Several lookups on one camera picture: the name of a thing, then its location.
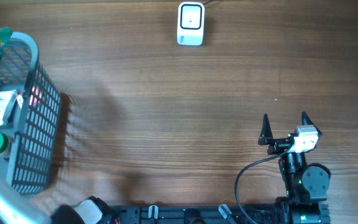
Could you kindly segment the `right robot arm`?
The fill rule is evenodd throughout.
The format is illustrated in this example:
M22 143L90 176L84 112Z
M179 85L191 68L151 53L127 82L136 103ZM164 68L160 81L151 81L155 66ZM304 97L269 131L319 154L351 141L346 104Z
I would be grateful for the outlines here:
M269 117L264 115L258 144L268 146L267 154L278 156L278 166L287 195L275 201L273 223L331 223L324 203L331 171L318 163L307 163L306 154L316 149L322 132L302 112L301 125L285 138L274 138Z

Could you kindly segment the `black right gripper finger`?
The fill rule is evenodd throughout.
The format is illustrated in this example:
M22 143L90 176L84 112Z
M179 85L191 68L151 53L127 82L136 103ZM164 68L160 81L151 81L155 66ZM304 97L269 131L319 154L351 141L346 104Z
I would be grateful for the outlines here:
M322 132L319 130L319 128L310 120L310 117L307 115L305 111L301 113L301 122L303 125L312 125L317 130L318 136L322 135Z
M262 121L262 129L260 132L258 144L271 144L273 141L273 134L270 127L268 114L264 114Z

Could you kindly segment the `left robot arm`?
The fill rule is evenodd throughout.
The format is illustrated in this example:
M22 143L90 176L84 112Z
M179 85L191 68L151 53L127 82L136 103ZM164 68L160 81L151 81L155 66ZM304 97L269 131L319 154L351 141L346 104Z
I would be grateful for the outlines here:
M78 205L62 204L54 212L45 213L20 196L0 176L0 223L96 224L118 221L115 211L94 196Z

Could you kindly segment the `white paper packet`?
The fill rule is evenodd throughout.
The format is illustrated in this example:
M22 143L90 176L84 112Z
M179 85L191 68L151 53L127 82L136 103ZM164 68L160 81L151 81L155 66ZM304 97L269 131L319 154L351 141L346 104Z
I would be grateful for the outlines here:
M17 99L17 91L0 91L0 126L8 123Z

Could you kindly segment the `red white small packet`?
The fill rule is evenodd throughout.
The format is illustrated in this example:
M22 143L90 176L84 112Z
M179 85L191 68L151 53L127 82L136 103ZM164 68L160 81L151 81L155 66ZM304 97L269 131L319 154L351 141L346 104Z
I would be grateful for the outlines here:
M29 95L29 106L37 107L41 103L45 103L46 101L46 95L45 93L39 88L39 87L32 87L30 95ZM25 102L24 94L19 93L16 98L16 102L19 108L23 107L23 104Z

